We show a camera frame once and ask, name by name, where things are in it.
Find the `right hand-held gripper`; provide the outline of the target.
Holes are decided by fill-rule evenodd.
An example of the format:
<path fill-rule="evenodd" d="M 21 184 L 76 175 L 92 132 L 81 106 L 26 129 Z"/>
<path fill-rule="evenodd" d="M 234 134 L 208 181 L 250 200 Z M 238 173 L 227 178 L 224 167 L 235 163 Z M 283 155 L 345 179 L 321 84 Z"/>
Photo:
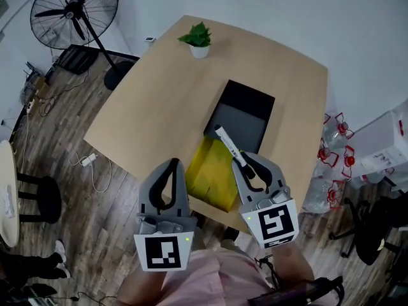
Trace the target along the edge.
<path fill-rule="evenodd" d="M 252 198 L 254 188 L 239 161 L 233 159 L 232 170 L 242 205 L 240 215 L 262 249 L 274 248 L 292 242 L 299 234 L 296 203 L 283 187 L 281 169 L 271 160 L 252 152 L 244 159 L 253 172 L 265 183 L 266 194 Z"/>

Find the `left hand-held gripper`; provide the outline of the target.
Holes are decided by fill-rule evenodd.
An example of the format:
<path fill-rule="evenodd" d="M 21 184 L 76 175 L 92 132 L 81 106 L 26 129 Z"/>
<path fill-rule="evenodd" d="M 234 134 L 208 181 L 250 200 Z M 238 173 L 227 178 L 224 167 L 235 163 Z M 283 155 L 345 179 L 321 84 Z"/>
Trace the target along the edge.
<path fill-rule="evenodd" d="M 162 193 L 171 179 L 170 202 Z M 157 215 L 148 215 L 150 211 Z M 176 216 L 159 216 L 161 211 Z M 142 270 L 145 272 L 176 272 L 187 268 L 197 218 L 189 215 L 189 200 L 184 167 L 177 158 L 157 166 L 142 182 L 139 190 L 138 231 L 134 240 Z"/>

